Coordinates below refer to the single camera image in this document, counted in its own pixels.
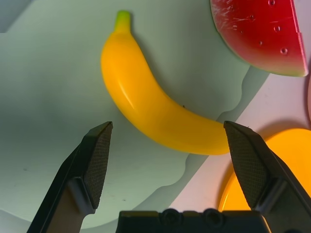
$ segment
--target red watermelon flesh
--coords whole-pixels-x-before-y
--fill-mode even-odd
[[[216,28],[227,45],[251,65],[303,77],[306,57],[294,0],[210,0]]]

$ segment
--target banana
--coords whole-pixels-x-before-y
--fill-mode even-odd
[[[130,13],[119,11],[101,55],[105,86],[122,114],[166,147],[202,155],[229,152],[221,123],[183,108],[161,89],[131,35],[130,24]]]

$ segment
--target plastic fruit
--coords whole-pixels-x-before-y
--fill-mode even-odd
[[[243,60],[271,73],[306,76],[294,0],[210,0],[215,26]]]
[[[166,147],[204,155],[229,152],[221,123],[188,111],[161,89],[131,35],[130,24],[130,14],[118,12],[101,57],[104,83],[123,115]]]

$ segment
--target light green plate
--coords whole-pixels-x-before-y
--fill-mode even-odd
[[[145,137],[109,97],[99,60],[120,9],[133,12],[134,34],[174,100],[211,119],[238,105],[249,65],[222,42],[208,1],[34,1],[0,35],[0,176],[7,177],[0,209],[31,221],[63,160],[108,120],[114,130],[104,192],[83,228],[113,221],[120,210],[166,208],[205,160],[192,155],[186,163],[186,153]]]

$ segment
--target screw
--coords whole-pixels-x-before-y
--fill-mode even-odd
[[[215,209],[207,209],[203,213],[205,222],[213,229],[221,228],[224,224],[224,216]]]
[[[175,209],[163,211],[160,218],[164,226],[177,226],[182,223],[182,215]]]

